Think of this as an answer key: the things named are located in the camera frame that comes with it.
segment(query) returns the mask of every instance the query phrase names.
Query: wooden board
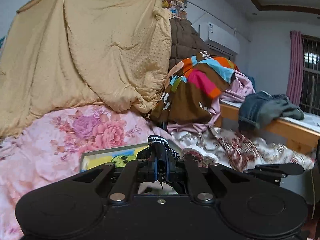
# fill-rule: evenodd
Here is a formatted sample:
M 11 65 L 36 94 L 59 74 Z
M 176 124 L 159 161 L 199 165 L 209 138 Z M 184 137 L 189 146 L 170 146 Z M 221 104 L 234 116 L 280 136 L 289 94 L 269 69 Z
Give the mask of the wooden board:
M 222 118 L 238 121 L 237 107 L 220 103 L 220 110 Z M 320 133 L 282 119 L 273 120 L 264 130 L 287 138 L 288 148 L 304 154 L 316 148 L 320 139 Z

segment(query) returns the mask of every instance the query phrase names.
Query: brown ceiling molding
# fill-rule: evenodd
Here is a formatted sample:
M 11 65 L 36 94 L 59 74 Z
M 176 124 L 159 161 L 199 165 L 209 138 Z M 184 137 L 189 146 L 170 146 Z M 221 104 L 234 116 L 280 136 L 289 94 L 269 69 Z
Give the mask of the brown ceiling molding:
M 258 0 L 251 0 L 254 6 L 259 11 L 292 11 L 292 12 L 305 12 L 320 15 L 320 9 L 304 6 L 293 5 L 261 5 Z

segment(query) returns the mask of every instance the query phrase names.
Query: pink bed sheet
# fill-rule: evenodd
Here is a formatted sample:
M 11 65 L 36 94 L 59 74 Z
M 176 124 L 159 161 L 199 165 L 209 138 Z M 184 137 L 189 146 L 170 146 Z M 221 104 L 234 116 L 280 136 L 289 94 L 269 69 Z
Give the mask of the pink bed sheet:
M 87 151 L 147 142 L 151 134 L 173 139 L 133 111 L 83 106 L 46 114 L 0 149 L 0 240 L 23 236 L 15 219 L 18 200 L 29 191 L 79 172 Z

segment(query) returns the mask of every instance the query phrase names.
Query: metal screw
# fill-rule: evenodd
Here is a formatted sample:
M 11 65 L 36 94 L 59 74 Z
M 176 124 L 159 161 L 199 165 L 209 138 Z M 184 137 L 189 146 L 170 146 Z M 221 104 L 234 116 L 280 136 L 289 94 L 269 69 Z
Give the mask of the metal screw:
M 113 193 L 109 198 L 113 201 L 122 201 L 125 199 L 125 195 L 122 193 Z
M 157 202 L 162 205 L 162 204 L 165 203 L 165 200 L 164 199 L 158 199 Z
M 210 193 L 204 192 L 204 193 L 200 193 L 198 195 L 198 199 L 203 200 L 203 201 L 209 201 L 209 200 L 213 199 L 213 196 Z

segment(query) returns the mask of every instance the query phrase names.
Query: white wall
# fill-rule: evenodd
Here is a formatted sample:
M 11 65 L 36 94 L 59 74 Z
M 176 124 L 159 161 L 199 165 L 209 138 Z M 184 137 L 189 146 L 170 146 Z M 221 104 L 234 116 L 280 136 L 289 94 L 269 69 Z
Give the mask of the white wall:
M 290 31 L 320 37 L 320 26 L 296 22 L 258 21 L 252 23 L 248 74 L 256 90 L 285 94 L 290 69 Z
M 7 34 L 10 24 L 16 14 L 16 11 L 30 0 L 0 0 L 0 38 Z M 193 4 L 203 8 L 204 10 L 215 15 L 228 25 L 236 28 L 244 36 L 249 37 L 250 34 L 250 23 L 246 20 L 243 14 L 238 13 L 231 5 L 229 5 L 225 0 L 188 0 Z M 232 29 L 212 17 L 210 14 L 206 13 L 204 10 L 188 3 L 187 8 L 187 18 L 191 23 L 199 22 L 199 19 L 205 21 L 211 21 L 220 27 L 226 29 L 230 33 L 233 33 Z M 241 69 L 247 68 L 247 52 L 249 43 L 241 35 L 237 35 L 240 40 L 240 45 L 243 49 L 240 55 L 236 57 L 236 64 Z

